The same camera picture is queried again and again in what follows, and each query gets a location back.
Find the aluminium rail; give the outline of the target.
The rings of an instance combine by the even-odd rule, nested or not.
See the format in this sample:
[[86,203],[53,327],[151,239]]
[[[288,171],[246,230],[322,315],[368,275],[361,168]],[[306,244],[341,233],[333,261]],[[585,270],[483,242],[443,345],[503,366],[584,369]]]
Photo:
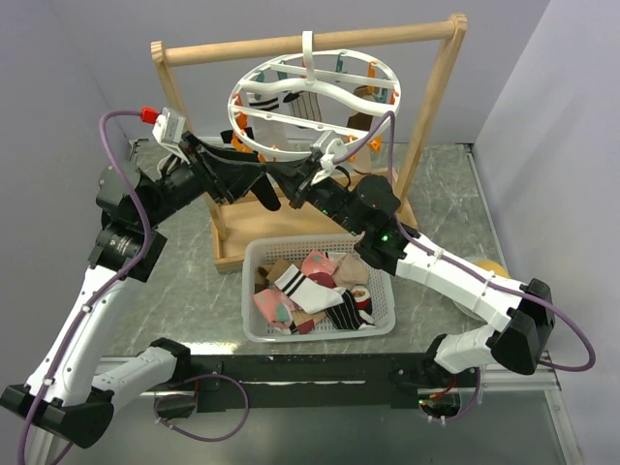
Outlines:
[[[137,356],[104,356],[95,365],[94,375],[117,370]],[[394,387],[417,390],[419,394],[440,392],[448,387],[451,376],[438,385],[422,384],[413,379],[416,354],[377,355],[192,355],[190,377],[203,372],[218,373],[236,379],[248,387],[283,388],[370,387],[386,383]],[[449,393],[473,392],[476,375],[467,371],[457,376]],[[498,364],[480,370],[480,390],[487,392],[561,390],[557,375],[550,368],[537,368],[533,375],[512,373]]]

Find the red santa sock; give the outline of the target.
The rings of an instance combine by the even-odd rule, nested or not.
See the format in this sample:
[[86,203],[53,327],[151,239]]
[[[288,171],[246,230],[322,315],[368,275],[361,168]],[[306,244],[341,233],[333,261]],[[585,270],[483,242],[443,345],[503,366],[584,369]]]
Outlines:
[[372,298],[368,289],[364,286],[354,286],[351,293],[356,302],[356,308],[360,312],[364,312],[371,316],[373,313]]

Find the black white striped sock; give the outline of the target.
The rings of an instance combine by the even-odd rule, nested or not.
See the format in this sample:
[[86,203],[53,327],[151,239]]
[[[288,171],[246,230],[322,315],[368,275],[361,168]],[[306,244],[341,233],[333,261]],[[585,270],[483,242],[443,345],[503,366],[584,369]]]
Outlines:
[[291,116],[322,122],[321,109],[316,93],[299,91],[289,92],[285,95],[283,102],[288,105]]

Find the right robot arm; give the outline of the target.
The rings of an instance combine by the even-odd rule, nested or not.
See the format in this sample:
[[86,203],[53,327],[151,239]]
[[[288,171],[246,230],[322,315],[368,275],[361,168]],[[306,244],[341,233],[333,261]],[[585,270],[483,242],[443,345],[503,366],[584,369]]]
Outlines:
[[545,282],[521,283],[486,271],[402,225],[395,216],[401,202],[381,175],[366,175],[349,188],[331,177],[316,181],[313,163],[269,163],[266,171],[291,207],[309,204],[359,236],[355,250],[371,267],[420,283],[484,320],[478,329],[433,341],[423,364],[430,384],[445,386],[457,373],[491,363],[521,375],[535,372],[555,325]]

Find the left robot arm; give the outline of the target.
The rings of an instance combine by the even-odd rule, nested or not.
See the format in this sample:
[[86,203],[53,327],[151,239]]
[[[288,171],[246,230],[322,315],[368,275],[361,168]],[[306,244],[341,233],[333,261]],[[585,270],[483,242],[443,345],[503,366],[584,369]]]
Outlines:
[[23,418],[23,437],[37,426],[87,449],[143,392],[161,384],[180,389],[191,381],[189,348],[167,338],[108,373],[95,373],[121,313],[166,245],[157,227],[204,194],[235,202],[269,184],[255,154],[212,146],[191,133],[177,147],[178,162],[157,179],[115,156],[102,171],[96,198],[102,229],[74,307],[35,372],[1,395],[2,407]]

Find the black sock white stripes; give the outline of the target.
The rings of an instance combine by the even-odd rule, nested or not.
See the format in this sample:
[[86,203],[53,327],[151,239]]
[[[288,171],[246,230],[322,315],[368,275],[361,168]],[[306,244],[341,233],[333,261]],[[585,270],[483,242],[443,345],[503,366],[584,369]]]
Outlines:
[[[235,150],[248,153],[259,161],[264,160],[262,155],[258,155],[251,147],[244,144],[233,130],[222,131],[220,137],[223,143],[230,144]],[[277,211],[280,209],[280,200],[266,175],[254,184],[251,192],[267,210]]]

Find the yellow dish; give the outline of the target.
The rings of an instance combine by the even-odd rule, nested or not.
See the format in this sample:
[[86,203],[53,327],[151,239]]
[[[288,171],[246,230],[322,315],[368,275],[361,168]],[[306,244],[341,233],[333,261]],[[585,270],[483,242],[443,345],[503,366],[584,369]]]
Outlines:
[[473,264],[489,273],[493,273],[497,277],[510,279],[508,272],[499,264],[491,260],[474,260]]

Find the beige folded sock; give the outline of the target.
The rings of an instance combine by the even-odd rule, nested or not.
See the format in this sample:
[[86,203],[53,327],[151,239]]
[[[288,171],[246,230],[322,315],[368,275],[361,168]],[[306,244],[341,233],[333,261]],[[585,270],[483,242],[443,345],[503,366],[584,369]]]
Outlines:
[[361,261],[351,254],[345,254],[338,260],[332,277],[337,286],[352,289],[357,285],[366,285],[369,281],[369,272]]

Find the tan brown sock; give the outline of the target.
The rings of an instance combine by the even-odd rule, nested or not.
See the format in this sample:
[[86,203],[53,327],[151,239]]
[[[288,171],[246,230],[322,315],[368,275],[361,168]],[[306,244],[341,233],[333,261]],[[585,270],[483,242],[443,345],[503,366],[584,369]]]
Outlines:
[[255,287],[261,290],[273,285],[287,271],[290,265],[289,262],[278,259],[273,264],[258,266],[255,272]]

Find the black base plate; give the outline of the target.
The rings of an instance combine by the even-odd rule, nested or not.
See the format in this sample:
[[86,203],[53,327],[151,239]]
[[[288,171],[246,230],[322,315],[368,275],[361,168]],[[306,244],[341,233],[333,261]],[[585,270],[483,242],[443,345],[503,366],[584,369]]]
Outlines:
[[347,355],[193,356],[187,382],[167,382],[158,393],[198,393],[200,413],[242,409],[244,399],[229,379],[245,389],[249,406],[315,408],[388,405],[415,409],[424,390],[473,388],[472,368],[452,375],[422,353]]

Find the pink sock left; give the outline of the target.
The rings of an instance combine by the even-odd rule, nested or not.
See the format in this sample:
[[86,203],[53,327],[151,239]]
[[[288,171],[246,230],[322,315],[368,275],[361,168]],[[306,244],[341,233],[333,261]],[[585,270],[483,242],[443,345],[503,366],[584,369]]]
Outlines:
[[253,295],[253,301],[271,326],[278,329],[290,328],[293,322],[291,305],[279,290],[264,289]]

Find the white round clip hanger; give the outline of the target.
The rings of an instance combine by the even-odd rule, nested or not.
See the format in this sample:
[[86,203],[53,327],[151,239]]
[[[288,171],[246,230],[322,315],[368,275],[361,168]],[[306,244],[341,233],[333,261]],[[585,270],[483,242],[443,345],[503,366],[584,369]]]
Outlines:
[[271,58],[234,85],[227,101],[232,128],[224,142],[260,161],[301,156],[289,132],[310,138],[331,133],[350,147],[366,137],[373,121],[398,112],[401,84],[383,61],[352,49],[314,49],[314,34],[301,35],[301,52]]

